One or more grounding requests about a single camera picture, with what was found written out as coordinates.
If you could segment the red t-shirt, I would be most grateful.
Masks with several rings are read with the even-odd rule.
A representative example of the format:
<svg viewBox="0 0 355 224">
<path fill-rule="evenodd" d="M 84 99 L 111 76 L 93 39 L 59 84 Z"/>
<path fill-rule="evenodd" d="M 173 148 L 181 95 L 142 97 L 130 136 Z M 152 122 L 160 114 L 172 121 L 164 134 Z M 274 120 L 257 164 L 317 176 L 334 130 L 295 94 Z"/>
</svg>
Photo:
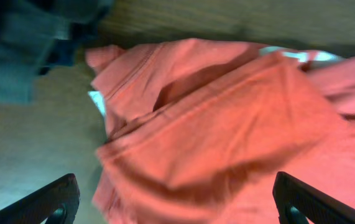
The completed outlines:
<svg viewBox="0 0 355 224">
<path fill-rule="evenodd" d="M 355 57 L 185 39 L 86 52 L 109 223 L 277 223 L 287 172 L 355 208 Z"/>
</svg>

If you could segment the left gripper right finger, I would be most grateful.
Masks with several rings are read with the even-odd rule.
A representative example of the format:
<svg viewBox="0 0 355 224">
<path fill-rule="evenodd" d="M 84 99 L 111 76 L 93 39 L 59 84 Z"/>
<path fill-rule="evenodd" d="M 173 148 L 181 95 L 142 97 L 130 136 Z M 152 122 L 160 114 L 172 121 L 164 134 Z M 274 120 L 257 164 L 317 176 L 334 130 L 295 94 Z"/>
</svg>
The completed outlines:
<svg viewBox="0 0 355 224">
<path fill-rule="evenodd" d="M 272 195 L 280 224 L 355 224 L 355 209 L 286 172 L 278 172 Z"/>
</svg>

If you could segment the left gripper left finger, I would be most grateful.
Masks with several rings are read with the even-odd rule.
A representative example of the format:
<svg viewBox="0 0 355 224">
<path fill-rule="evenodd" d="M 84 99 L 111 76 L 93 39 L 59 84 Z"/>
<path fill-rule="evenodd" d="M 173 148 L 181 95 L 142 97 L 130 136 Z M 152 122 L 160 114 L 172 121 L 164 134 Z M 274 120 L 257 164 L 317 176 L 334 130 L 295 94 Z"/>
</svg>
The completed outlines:
<svg viewBox="0 0 355 224">
<path fill-rule="evenodd" d="M 0 224 L 73 224 L 80 205 L 75 174 L 66 174 L 0 210 Z"/>
</svg>

